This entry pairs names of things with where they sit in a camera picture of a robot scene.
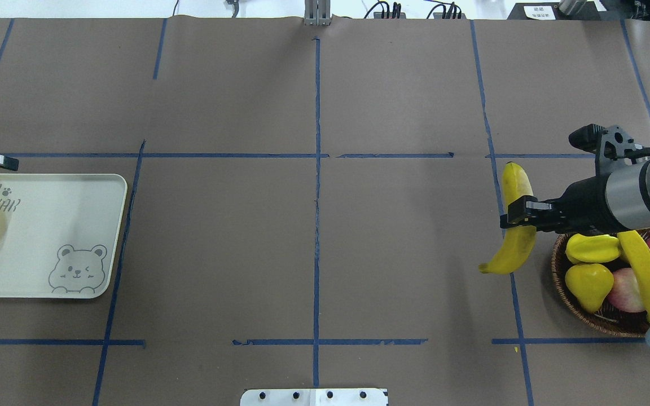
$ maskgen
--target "white tray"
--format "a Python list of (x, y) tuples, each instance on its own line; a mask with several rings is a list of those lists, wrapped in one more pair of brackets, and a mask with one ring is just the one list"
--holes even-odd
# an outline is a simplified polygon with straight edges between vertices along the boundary
[(109, 286), (127, 182), (0, 173), (0, 298), (96, 298)]

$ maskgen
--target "white label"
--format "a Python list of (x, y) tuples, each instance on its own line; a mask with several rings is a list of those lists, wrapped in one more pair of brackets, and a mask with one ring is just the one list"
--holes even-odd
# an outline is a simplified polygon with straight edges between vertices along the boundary
[(532, 20), (555, 20), (555, 12), (551, 6), (523, 6), (523, 10)]

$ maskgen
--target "yellow banana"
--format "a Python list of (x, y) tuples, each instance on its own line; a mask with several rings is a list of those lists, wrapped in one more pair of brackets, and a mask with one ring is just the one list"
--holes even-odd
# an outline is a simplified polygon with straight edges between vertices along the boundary
[[(515, 162), (508, 162), (503, 169), (503, 199), (506, 209), (510, 203), (523, 195), (533, 195), (526, 171)], [(520, 226), (509, 228), (503, 237), (503, 245), (487, 264), (478, 265), (484, 274), (506, 275), (518, 270), (531, 255), (536, 244), (536, 228)]]
[(650, 323), (650, 249), (635, 231), (623, 231), (617, 233), (616, 237), (621, 242), (621, 249), (636, 275), (639, 293), (647, 312), (647, 321)]

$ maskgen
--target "fruit basket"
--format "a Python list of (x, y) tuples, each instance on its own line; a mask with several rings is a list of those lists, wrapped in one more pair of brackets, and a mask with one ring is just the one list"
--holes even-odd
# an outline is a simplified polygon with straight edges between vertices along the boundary
[[(639, 234), (643, 239), (648, 240), (650, 238), (650, 228), (639, 230)], [(643, 337), (648, 327), (650, 327), (647, 319), (645, 319), (645, 311), (642, 313), (627, 313), (618, 310), (608, 300), (604, 300), (601, 308), (596, 313), (591, 314), (581, 308), (575, 295), (565, 286), (565, 273), (572, 266), (565, 255), (565, 245), (571, 236), (572, 234), (558, 236), (551, 256), (553, 284), (563, 303), (576, 317), (600, 332), (616, 337)], [(604, 265), (611, 271), (628, 266), (620, 259)]]

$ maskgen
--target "bear illustration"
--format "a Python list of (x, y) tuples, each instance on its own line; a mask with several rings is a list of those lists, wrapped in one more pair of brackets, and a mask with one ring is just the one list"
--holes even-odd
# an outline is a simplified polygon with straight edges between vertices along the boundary
[(59, 260), (49, 274), (52, 293), (95, 293), (105, 280), (105, 246), (94, 246), (90, 250), (74, 249), (69, 244), (57, 251)]

